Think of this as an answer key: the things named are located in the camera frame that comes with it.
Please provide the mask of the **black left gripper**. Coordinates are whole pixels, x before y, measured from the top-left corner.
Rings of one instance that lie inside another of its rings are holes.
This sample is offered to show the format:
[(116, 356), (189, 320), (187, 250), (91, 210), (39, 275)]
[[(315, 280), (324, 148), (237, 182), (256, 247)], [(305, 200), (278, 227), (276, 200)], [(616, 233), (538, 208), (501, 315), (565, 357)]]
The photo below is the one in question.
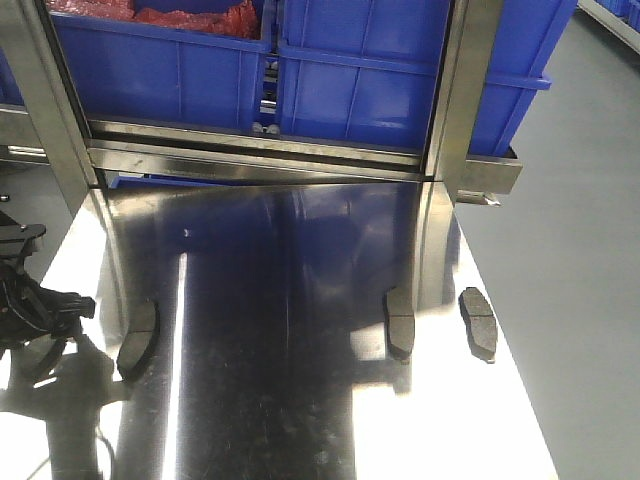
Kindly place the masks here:
[(82, 318), (93, 318), (96, 303), (75, 292), (42, 287), (25, 270), (25, 260), (44, 236), (43, 224), (21, 224), (1, 215), (1, 348), (18, 349), (49, 335), (74, 336)]

